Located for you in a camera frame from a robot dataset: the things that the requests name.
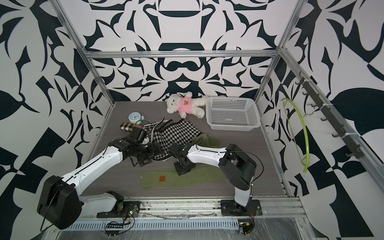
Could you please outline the plaid beige pouch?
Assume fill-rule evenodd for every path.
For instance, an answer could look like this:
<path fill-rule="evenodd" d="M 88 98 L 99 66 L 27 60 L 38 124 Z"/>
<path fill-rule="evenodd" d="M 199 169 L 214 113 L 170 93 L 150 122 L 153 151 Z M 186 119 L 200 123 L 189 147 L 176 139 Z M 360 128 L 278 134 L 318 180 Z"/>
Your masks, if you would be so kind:
<path fill-rule="evenodd" d="M 120 125 L 120 129 L 125 132 L 132 132 L 134 129 L 143 129 L 143 126 L 124 122 Z"/>

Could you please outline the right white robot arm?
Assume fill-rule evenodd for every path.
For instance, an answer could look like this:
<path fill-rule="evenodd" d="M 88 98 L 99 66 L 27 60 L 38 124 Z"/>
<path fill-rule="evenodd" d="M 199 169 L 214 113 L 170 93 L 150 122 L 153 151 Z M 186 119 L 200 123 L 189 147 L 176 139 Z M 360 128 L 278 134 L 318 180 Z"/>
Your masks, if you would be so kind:
<path fill-rule="evenodd" d="M 174 163 L 178 175 L 190 172 L 196 164 L 219 168 L 235 188 L 233 200 L 221 200 L 223 216 L 248 216 L 255 214 L 259 201 L 253 200 L 252 183 L 257 169 L 256 162 L 237 145 L 227 148 L 208 148 L 188 143 L 184 146 L 172 144 L 169 154 L 176 158 Z"/>

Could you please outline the houndstooth black white garment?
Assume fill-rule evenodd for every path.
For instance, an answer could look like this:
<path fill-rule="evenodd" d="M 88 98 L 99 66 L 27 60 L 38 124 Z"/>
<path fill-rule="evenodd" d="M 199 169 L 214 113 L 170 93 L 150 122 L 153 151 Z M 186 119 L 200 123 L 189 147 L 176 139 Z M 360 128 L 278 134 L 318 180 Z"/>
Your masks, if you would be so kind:
<path fill-rule="evenodd" d="M 163 120 L 152 124 L 144 125 L 144 130 L 148 133 L 150 140 L 158 143 L 161 153 L 153 157 L 153 161 L 165 161 L 172 156 L 168 153 L 173 143 L 185 145 L 198 137 L 202 132 L 189 120 L 181 119 L 178 122 L 173 120 Z"/>

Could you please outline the white plastic basket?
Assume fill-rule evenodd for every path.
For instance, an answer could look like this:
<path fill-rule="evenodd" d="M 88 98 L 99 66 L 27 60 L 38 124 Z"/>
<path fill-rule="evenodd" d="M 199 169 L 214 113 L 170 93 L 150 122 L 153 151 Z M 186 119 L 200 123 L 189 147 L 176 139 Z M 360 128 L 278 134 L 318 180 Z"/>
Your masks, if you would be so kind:
<path fill-rule="evenodd" d="M 234 97 L 209 97 L 206 119 L 212 130 L 248 132 L 261 126 L 254 100 Z"/>

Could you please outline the green knitted scarf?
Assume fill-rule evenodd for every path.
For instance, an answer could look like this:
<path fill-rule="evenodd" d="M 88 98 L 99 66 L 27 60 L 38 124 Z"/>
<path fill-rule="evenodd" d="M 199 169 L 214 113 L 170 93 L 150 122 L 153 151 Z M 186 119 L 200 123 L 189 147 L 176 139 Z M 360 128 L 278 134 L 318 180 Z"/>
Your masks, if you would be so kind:
<path fill-rule="evenodd" d="M 225 179 L 225 175 L 219 168 L 209 165 L 197 165 L 190 172 L 183 175 L 178 175 L 175 169 L 144 172 L 141 175 L 141 187 L 145 190 L 154 188 L 187 188 Z"/>

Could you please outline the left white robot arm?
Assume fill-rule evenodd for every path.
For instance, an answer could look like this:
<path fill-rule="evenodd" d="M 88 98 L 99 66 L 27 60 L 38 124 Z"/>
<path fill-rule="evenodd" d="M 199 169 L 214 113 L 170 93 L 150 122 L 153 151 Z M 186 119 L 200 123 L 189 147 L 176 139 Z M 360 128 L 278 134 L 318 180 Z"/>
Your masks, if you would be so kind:
<path fill-rule="evenodd" d="M 135 129 L 129 135 L 115 139 L 93 159 L 72 172 L 51 176 L 43 185 L 37 212 L 58 229 L 71 226 L 78 218 L 98 213 L 117 212 L 123 208 L 123 197 L 114 191 L 101 195 L 82 193 L 96 179 L 125 159 L 136 158 L 138 164 L 150 161 L 162 153 L 159 143 L 148 141 L 147 133 Z"/>

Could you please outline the green plastic hanger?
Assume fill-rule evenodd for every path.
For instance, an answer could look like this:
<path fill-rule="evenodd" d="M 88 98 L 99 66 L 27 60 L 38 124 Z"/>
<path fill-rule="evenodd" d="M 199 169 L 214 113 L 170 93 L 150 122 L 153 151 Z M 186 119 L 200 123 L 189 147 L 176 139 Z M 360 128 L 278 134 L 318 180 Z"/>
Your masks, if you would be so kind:
<path fill-rule="evenodd" d="M 289 103 L 294 108 L 295 113 L 298 115 L 298 118 L 299 118 L 300 123 L 302 125 L 304 140 L 305 140 L 305 156 L 304 157 L 301 157 L 301 153 L 299 151 L 299 145 L 296 143 L 295 137 L 293 137 L 293 140 L 295 142 L 296 149 L 297 149 L 299 158 L 301 160 L 301 164 L 304 166 L 303 173 L 305 174 L 305 173 L 307 173 L 309 165 L 310 165 L 310 144 L 309 144 L 309 136 L 308 136 L 307 126 L 306 126 L 306 123 L 304 121 L 304 116 L 301 114 L 299 108 L 296 106 L 296 104 L 292 100 L 290 100 L 288 98 L 283 98 L 281 101 L 283 102 L 284 111 L 287 110 L 286 109 L 287 103 Z"/>

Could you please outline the aluminium frame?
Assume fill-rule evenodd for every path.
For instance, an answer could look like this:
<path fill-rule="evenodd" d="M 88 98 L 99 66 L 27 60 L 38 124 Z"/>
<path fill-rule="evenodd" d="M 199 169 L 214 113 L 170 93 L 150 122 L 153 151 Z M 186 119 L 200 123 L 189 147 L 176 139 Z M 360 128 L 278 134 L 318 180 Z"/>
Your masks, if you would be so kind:
<path fill-rule="evenodd" d="M 383 1 L 53 1 L 75 45 L 113 100 L 128 112 L 173 120 L 166 100 L 234 97 L 255 101 L 261 126 L 213 130 L 222 148 L 237 145 L 257 164 L 252 194 L 268 187 L 266 170 L 283 178 L 290 197 L 310 218 L 333 218 L 342 236 L 378 236 L 372 217 L 384 212 L 384 3 Z M 364 157 L 349 149 L 299 82 L 312 79 L 336 108 Z M 305 156 L 304 116 L 310 144 Z"/>

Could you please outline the small blue alarm clock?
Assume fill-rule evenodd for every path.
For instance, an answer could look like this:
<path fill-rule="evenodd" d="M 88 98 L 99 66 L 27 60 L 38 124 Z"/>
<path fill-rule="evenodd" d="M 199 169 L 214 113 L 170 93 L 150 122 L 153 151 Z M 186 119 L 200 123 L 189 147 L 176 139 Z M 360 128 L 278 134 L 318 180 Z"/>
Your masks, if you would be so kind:
<path fill-rule="evenodd" d="M 139 112 L 132 112 L 129 114 L 129 122 L 135 125 L 141 125 L 145 117 L 141 115 Z"/>

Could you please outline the black wall hook rail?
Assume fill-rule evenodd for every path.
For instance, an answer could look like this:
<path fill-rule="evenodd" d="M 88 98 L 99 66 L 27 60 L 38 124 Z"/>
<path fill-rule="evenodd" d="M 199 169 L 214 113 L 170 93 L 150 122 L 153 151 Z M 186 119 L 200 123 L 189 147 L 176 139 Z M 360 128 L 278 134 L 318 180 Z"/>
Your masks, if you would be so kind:
<path fill-rule="evenodd" d="M 302 85 L 302 87 L 306 90 L 303 93 L 304 96 L 310 96 L 311 99 L 315 102 L 311 104 L 315 109 L 318 109 L 324 115 L 324 118 L 321 118 L 322 122 L 329 122 L 330 125 L 336 131 L 335 134 L 332 134 L 333 138 L 340 138 L 347 148 L 349 152 L 346 153 L 347 157 L 355 157 L 356 159 L 360 159 L 365 156 L 363 151 L 361 150 L 361 145 L 358 144 L 352 137 L 353 133 L 348 132 L 346 123 L 340 120 L 336 114 L 336 108 L 330 101 L 320 92 L 317 88 L 316 84 L 312 79 L 305 79 L 302 77 L 302 72 L 299 72 L 300 80 L 296 85 Z"/>

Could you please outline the white teddy bear pink shirt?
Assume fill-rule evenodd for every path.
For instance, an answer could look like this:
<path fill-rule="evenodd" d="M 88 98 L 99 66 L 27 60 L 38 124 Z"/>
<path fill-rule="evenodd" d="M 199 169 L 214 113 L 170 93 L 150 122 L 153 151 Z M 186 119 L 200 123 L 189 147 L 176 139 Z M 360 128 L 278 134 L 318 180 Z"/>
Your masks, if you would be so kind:
<path fill-rule="evenodd" d="M 194 115 L 199 119 L 205 116 L 205 110 L 202 109 L 208 101 L 208 96 L 202 96 L 193 99 L 192 92 L 184 93 L 184 96 L 178 94 L 172 94 L 166 100 L 167 112 L 173 114 L 178 112 L 182 119 L 185 119 L 187 115 Z"/>

